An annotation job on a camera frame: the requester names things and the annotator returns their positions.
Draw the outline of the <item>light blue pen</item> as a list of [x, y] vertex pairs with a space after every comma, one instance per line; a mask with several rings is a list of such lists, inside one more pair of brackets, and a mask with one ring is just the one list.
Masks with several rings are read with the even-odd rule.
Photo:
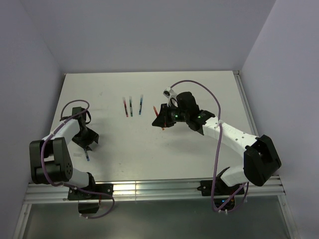
[[140, 95], [140, 102], [139, 102], [139, 115], [142, 114], [143, 99], [144, 99], [144, 96], [143, 96], [143, 94], [141, 94]]

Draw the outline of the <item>magenta pen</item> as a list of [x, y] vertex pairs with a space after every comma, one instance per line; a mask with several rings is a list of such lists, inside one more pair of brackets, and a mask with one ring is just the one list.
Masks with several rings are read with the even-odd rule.
[[123, 104], [124, 104], [126, 117], [128, 118], [129, 117], [129, 113], [128, 113], [127, 101], [126, 101], [125, 97], [123, 97]]

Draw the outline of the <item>green capped pen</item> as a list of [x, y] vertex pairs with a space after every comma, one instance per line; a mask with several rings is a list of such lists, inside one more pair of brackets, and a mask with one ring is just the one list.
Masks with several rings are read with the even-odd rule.
[[129, 96], [129, 107], [130, 107], [130, 116], [133, 117], [133, 99], [132, 99], [132, 96]]

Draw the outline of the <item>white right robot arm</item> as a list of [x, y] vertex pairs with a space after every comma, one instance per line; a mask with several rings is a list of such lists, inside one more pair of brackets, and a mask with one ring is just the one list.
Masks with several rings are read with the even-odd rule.
[[221, 140], [242, 157], [240, 166], [228, 167], [219, 173], [215, 183], [219, 193], [227, 194], [233, 186], [246, 182], [263, 186], [282, 166], [276, 148], [268, 136], [247, 134], [222, 122], [213, 113], [201, 110], [191, 92], [176, 94], [168, 88], [163, 94], [168, 102], [161, 104], [153, 126], [166, 128], [177, 122], [185, 122], [191, 130]]

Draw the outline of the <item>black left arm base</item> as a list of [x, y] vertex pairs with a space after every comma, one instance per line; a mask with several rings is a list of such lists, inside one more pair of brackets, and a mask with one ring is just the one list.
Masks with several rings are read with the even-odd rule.
[[[93, 192], [69, 188], [67, 200], [78, 202], [80, 216], [87, 219], [98, 219], [109, 214], [115, 206], [113, 188], [114, 185], [111, 183], [96, 184]], [[111, 200], [112, 204], [105, 213], [98, 215], [103, 200]]]

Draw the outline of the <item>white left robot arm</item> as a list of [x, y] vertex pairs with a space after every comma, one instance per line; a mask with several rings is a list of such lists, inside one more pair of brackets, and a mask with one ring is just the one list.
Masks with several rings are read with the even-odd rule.
[[97, 186], [89, 172], [82, 172], [72, 165], [68, 150], [70, 142], [84, 151], [91, 151], [91, 144], [98, 143], [99, 135], [87, 127], [90, 113], [74, 107], [72, 114], [60, 119], [60, 125], [51, 134], [29, 145], [31, 178], [34, 184], [67, 185], [79, 188], [86, 199], [95, 197]]

